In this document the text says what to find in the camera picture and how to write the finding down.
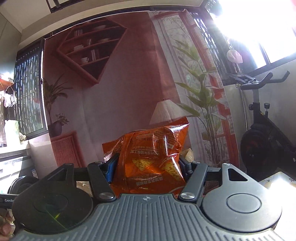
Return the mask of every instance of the exercise bike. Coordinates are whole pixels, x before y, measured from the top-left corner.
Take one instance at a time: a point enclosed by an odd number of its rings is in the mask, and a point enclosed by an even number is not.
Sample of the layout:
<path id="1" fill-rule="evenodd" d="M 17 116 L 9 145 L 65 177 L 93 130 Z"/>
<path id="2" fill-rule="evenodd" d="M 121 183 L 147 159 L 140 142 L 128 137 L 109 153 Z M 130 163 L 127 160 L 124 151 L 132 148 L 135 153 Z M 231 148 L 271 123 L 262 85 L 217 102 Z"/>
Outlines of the exercise bike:
<path id="1" fill-rule="evenodd" d="M 283 132 L 268 118 L 269 103 L 264 103 L 265 113 L 260 110 L 259 89 L 266 84 L 284 82 L 289 76 L 287 71 L 282 79 L 271 79 L 269 72 L 261 81 L 244 74 L 230 74 L 229 77 L 241 90 L 253 90 L 254 102 L 249 105 L 253 111 L 254 122 L 251 129 L 242 137 L 240 151 L 247 174 L 257 181 L 271 176 L 277 167 L 296 175 L 296 147 Z"/>

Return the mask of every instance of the corner bookshelf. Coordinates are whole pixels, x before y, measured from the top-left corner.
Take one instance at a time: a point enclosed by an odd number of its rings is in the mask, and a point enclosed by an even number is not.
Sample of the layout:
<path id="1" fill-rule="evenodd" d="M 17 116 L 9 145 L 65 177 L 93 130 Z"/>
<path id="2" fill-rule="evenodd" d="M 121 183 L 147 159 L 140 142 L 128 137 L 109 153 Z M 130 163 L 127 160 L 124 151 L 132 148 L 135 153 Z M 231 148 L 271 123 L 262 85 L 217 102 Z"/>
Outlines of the corner bookshelf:
<path id="1" fill-rule="evenodd" d="M 58 57 L 89 84 L 96 85 L 125 31 L 125 27 L 107 18 L 76 25 L 57 48 Z"/>

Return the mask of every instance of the adjustment knob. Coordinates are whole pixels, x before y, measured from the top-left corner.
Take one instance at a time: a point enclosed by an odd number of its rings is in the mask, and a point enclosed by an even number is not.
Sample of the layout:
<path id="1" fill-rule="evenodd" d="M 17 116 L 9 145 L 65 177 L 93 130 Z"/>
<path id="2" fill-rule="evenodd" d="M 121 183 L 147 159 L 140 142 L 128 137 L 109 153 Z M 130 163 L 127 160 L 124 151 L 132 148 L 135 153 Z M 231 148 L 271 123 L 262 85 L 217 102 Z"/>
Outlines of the adjustment knob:
<path id="1" fill-rule="evenodd" d="M 269 109 L 270 108 L 270 103 L 264 103 L 264 108 Z"/>

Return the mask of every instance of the ridged gray surface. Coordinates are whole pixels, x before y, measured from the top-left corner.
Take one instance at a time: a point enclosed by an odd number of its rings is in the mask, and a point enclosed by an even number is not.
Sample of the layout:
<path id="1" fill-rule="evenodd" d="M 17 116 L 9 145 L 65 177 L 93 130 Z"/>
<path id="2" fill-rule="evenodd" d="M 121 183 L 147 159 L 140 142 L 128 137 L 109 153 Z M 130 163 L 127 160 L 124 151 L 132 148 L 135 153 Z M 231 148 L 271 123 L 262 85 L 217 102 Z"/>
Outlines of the ridged gray surface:
<path id="1" fill-rule="evenodd" d="M 123 194 L 119 200 L 100 204 L 79 227 L 55 235 L 20 232 L 13 241 L 280 241 L 271 229 L 257 234 L 235 234 L 206 221 L 193 204 L 171 194 Z"/>

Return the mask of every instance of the wooden cabinet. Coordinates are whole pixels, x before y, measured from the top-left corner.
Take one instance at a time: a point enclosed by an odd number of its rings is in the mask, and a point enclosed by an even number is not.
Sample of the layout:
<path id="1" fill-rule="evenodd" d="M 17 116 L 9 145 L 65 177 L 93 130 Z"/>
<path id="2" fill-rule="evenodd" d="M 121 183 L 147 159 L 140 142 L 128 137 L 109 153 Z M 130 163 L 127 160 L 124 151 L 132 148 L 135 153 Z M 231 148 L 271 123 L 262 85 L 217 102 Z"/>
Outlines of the wooden cabinet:
<path id="1" fill-rule="evenodd" d="M 126 28 L 100 18 L 72 27 L 57 49 L 59 58 L 89 84 L 100 82 Z"/>
<path id="2" fill-rule="evenodd" d="M 73 163 L 74 167 L 85 167 L 76 131 L 50 139 L 57 165 Z"/>

